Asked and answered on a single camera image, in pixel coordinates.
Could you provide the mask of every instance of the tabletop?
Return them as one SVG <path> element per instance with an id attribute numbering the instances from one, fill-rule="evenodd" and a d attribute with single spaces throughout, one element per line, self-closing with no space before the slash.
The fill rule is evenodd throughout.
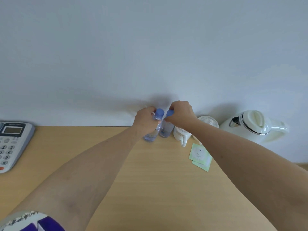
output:
<path id="1" fill-rule="evenodd" d="M 62 164 L 124 129 L 37 127 L 16 165 L 0 174 L 0 220 Z M 190 138 L 181 147 L 173 136 L 158 136 L 152 143 L 140 140 L 87 231 L 275 230 L 214 160 L 209 172 L 192 164 L 193 143 Z"/>

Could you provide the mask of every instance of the patterned fabric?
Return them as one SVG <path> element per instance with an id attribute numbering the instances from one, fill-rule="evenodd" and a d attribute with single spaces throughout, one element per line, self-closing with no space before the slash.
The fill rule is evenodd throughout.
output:
<path id="1" fill-rule="evenodd" d="M 0 226 L 0 231 L 65 231 L 58 222 L 40 212 L 18 214 Z"/>

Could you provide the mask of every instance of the water bottle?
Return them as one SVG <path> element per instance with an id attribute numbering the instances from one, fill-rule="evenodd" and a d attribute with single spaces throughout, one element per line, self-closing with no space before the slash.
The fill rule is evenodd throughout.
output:
<path id="1" fill-rule="evenodd" d="M 162 120 L 164 114 L 165 114 L 164 110 L 156 109 L 156 112 L 155 112 L 155 114 L 153 116 L 153 120 Z M 157 125 L 156 129 L 152 133 L 147 134 L 146 136 L 144 136 L 143 139 L 145 141 L 147 141 L 147 142 L 153 142 L 155 140 L 155 138 L 157 137 L 160 128 L 161 128 L 161 123 L 159 123 Z"/>
<path id="2" fill-rule="evenodd" d="M 173 110 L 168 110 L 166 117 L 171 116 L 174 113 Z M 161 130 L 159 135 L 163 138 L 168 138 L 174 128 L 174 125 L 171 122 L 165 121 L 165 119 L 161 123 Z"/>

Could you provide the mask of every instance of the green packet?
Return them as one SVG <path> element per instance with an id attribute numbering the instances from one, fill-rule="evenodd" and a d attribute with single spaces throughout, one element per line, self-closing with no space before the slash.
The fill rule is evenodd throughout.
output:
<path id="1" fill-rule="evenodd" d="M 204 169 L 205 171 L 209 171 L 212 156 L 206 150 L 204 146 L 193 143 L 192 149 L 190 151 L 189 159 L 192 160 L 193 164 Z"/>

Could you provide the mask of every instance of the desk phone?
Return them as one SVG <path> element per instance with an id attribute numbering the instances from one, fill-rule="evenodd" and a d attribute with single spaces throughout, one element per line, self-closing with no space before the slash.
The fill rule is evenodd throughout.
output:
<path id="1" fill-rule="evenodd" d="M 34 130 L 35 127 L 26 122 L 0 122 L 0 173 L 16 164 Z"/>

